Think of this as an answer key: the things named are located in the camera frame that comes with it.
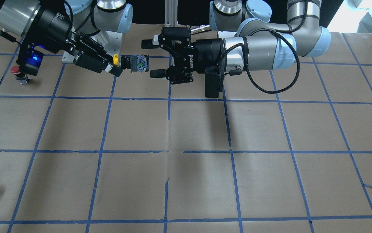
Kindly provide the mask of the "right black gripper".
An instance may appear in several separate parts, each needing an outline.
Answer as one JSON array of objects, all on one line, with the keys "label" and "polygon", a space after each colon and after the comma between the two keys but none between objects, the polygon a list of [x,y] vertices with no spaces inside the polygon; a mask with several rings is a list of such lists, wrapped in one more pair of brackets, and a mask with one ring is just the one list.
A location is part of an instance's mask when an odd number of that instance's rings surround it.
[{"label": "right black gripper", "polygon": [[123,69],[113,63],[122,44],[122,34],[100,31],[89,36],[71,31],[72,22],[65,15],[48,8],[39,8],[30,24],[27,36],[35,46],[54,54],[64,50],[74,54],[73,63],[90,71],[108,72],[119,77]]}]

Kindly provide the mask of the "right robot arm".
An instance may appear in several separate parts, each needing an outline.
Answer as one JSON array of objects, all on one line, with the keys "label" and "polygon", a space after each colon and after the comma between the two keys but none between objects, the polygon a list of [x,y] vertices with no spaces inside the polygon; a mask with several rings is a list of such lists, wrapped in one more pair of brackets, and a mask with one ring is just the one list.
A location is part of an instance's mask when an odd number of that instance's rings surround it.
[{"label": "right robot arm", "polygon": [[131,69],[133,58],[118,55],[99,33],[127,33],[133,8],[125,0],[0,0],[0,36],[15,43],[12,34],[24,37],[16,66],[11,72],[18,81],[38,74],[44,53],[64,50],[73,63],[87,70],[121,75]]}]

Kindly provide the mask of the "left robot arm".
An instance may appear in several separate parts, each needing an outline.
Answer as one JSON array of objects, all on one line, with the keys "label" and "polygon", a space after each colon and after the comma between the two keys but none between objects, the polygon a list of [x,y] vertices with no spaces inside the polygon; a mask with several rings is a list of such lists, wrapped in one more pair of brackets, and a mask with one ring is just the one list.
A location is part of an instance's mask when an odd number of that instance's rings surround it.
[{"label": "left robot arm", "polygon": [[263,0],[214,0],[209,4],[213,31],[232,31],[233,37],[191,41],[190,28],[162,28],[143,40],[142,49],[161,48],[174,58],[167,70],[153,70],[152,78],[172,84],[192,81],[192,72],[205,74],[205,86],[221,91],[225,72],[289,68],[297,56],[326,52],[329,31],[320,26],[320,0],[288,0],[287,22],[271,23],[272,9]]}]

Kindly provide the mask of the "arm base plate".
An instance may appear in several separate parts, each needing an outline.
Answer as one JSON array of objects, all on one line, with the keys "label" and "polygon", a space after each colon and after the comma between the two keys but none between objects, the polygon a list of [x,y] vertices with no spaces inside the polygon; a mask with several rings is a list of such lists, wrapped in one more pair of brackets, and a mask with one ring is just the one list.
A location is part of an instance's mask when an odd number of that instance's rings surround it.
[{"label": "arm base plate", "polygon": [[90,35],[70,29],[62,33],[58,40],[62,43],[62,49],[73,56],[73,64],[100,73],[120,68],[120,38],[118,33],[109,35],[103,30]]},{"label": "arm base plate", "polygon": [[236,36],[235,31],[218,31],[218,38],[225,39],[225,38],[233,38]]}]

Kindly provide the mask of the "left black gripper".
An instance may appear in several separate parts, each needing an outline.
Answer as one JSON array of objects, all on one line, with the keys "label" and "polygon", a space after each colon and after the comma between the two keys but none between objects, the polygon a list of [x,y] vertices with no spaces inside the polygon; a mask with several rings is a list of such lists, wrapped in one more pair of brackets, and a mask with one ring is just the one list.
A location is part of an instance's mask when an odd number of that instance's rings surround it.
[{"label": "left black gripper", "polygon": [[174,65],[167,69],[150,70],[150,78],[164,78],[171,84],[190,83],[192,72],[205,73],[205,68],[213,65],[225,65],[221,55],[225,45],[220,38],[191,41],[190,28],[163,27],[160,35],[152,39],[143,39],[141,49],[162,48],[174,59]]}]

